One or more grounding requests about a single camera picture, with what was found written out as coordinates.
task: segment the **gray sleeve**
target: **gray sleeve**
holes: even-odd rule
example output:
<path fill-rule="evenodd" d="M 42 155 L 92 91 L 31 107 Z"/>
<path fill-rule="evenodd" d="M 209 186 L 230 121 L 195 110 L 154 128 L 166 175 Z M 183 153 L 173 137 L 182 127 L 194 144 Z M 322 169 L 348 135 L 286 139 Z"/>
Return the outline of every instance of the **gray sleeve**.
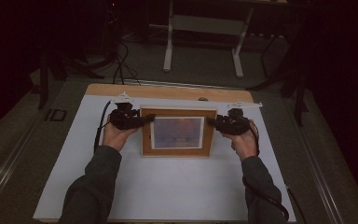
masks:
<path fill-rule="evenodd" d="M 257 189 L 270 198 L 281 203 L 282 195 L 274 185 L 269 170 L 257 156 L 242 161 L 243 180 L 253 189 Z M 246 204 L 248 206 L 249 223 L 271 224 L 287 223 L 282 211 L 275 205 L 258 197 L 248 188 L 246 189 Z"/>
<path fill-rule="evenodd" d="M 85 174 L 67 190 L 59 223 L 106 223 L 120 162 L 117 150 L 98 147 Z"/>

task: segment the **table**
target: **table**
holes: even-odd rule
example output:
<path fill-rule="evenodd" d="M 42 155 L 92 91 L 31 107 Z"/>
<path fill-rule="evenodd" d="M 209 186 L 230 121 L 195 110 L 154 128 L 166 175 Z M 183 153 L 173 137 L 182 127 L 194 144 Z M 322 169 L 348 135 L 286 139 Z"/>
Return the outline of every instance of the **table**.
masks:
<path fill-rule="evenodd" d="M 249 5 L 249 9 L 244 11 L 246 14 L 244 21 L 237 20 L 223 20 L 216 18 L 205 18 L 198 16 L 177 15 L 173 12 L 173 0 L 170 0 L 169 7 L 169 19 L 168 19 L 168 41 L 165 51 L 163 71 L 170 72 L 172 64 L 172 32 L 173 30 L 186 30 L 212 34 L 223 35 L 237 35 L 239 37 L 238 44 L 231 50 L 235 73 L 238 78 L 243 77 L 243 71 L 241 67 L 240 51 L 243 40 L 246 36 L 251 18 L 254 13 L 255 6 L 257 5 L 273 5 L 280 7 L 310 7 L 310 4 L 301 3 L 302 1 L 286 0 L 240 0 L 239 3 L 245 3 Z"/>
<path fill-rule="evenodd" d="M 156 103 L 214 105 L 218 106 L 219 114 L 225 114 L 226 102 L 253 101 L 248 91 L 90 85 L 44 188 L 34 213 L 35 219 L 55 222 L 61 216 L 60 204 L 63 203 L 67 188 L 84 174 L 84 167 L 92 157 L 93 138 L 104 104 L 112 96 L 118 96 L 124 91 L 133 97 L 134 108 L 141 104 Z M 209 102 L 197 101 L 200 97 L 207 98 Z M 296 221 L 260 110 L 253 107 L 244 109 L 244 112 L 257 123 L 260 147 L 263 148 L 260 157 L 282 192 L 282 204 L 289 211 L 289 220 Z M 209 158 L 143 158 L 140 145 L 138 132 L 130 136 L 120 152 L 123 160 L 109 221 L 246 220 L 241 163 L 238 156 L 229 149 L 228 139 L 215 134 Z"/>

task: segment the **framed picture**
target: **framed picture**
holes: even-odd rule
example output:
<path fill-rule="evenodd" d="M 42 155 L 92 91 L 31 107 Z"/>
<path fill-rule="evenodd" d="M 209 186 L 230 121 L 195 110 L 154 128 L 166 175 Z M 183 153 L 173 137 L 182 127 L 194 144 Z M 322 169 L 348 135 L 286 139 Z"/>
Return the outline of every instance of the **framed picture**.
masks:
<path fill-rule="evenodd" d="M 209 157 L 216 107 L 141 105 L 141 116 L 156 115 L 142 128 L 144 157 Z"/>

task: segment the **metal leg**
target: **metal leg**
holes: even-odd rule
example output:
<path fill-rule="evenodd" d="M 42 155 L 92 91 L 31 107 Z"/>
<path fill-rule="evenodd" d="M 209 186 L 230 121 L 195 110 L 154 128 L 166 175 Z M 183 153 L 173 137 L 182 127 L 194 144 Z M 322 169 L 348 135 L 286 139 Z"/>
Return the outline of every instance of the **metal leg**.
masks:
<path fill-rule="evenodd" d="M 168 18 L 168 43 L 167 49 L 165 50 L 165 59 L 164 59 L 164 72 L 171 71 L 171 60 L 172 60 L 172 12 L 173 9 L 173 0 L 170 1 L 170 17 Z"/>
<path fill-rule="evenodd" d="M 245 36 L 246 36 L 246 31 L 248 30 L 249 21 L 252 18 L 253 11 L 254 11 L 254 9 L 251 7 L 249 9 L 248 15 L 246 17 L 246 21 L 243 23 L 243 27 L 242 27 L 242 31 L 240 34 L 240 40 L 238 42 L 238 45 L 236 48 L 232 49 L 232 51 L 231 51 L 232 59 L 234 61 L 235 74 L 238 78 L 243 78 L 243 72 L 242 72 L 241 60 L 240 60 L 240 51 L 242 48 L 243 40 L 245 39 Z"/>

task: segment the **black cable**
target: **black cable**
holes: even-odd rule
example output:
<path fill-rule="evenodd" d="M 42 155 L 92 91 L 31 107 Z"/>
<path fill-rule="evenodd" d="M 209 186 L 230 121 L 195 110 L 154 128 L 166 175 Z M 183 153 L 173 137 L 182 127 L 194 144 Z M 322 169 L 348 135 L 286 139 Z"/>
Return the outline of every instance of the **black cable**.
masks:
<path fill-rule="evenodd" d="M 103 127 L 108 124 L 109 122 L 103 124 L 103 119 L 104 119 L 104 115 L 106 113 L 106 109 L 107 107 L 111 104 L 110 101 L 108 101 L 103 109 L 103 115 L 101 116 L 101 121 L 100 121 L 100 126 L 97 129 L 97 134 L 95 135 L 95 140 L 94 140 L 94 152 L 97 149 L 98 145 L 100 145 L 100 138 L 101 138 L 101 130 L 103 129 Z"/>
<path fill-rule="evenodd" d="M 257 195 L 258 197 L 264 199 L 265 201 L 271 203 L 272 205 L 276 206 L 277 208 L 279 208 L 284 215 L 284 218 L 286 218 L 286 220 L 289 220 L 289 212 L 287 211 L 287 209 L 279 202 L 277 202 L 276 200 L 274 200 L 273 198 L 269 197 L 267 194 L 262 193 L 261 191 L 253 188 L 251 185 L 249 185 L 245 178 L 242 179 L 243 185 L 250 190 L 253 194 Z"/>
<path fill-rule="evenodd" d="M 296 204 L 296 206 L 298 208 L 298 211 L 299 211 L 299 213 L 300 213 L 300 215 L 301 215 L 301 217 L 302 217 L 302 219 L 304 221 L 304 224 L 307 224 L 307 220 L 305 219 L 305 215 L 304 215 L 304 213 L 303 213 L 303 211 L 302 211 L 302 209 L 301 209 L 301 207 L 300 207 L 300 205 L 299 205 L 299 203 L 298 203 L 298 201 L 297 201 L 297 199 L 295 197 L 295 194 L 290 190 L 290 186 L 287 185 L 286 182 L 284 182 L 284 184 L 286 185 L 287 192 L 289 192 L 289 194 L 292 197 L 293 201 L 295 201 L 295 204 Z"/>

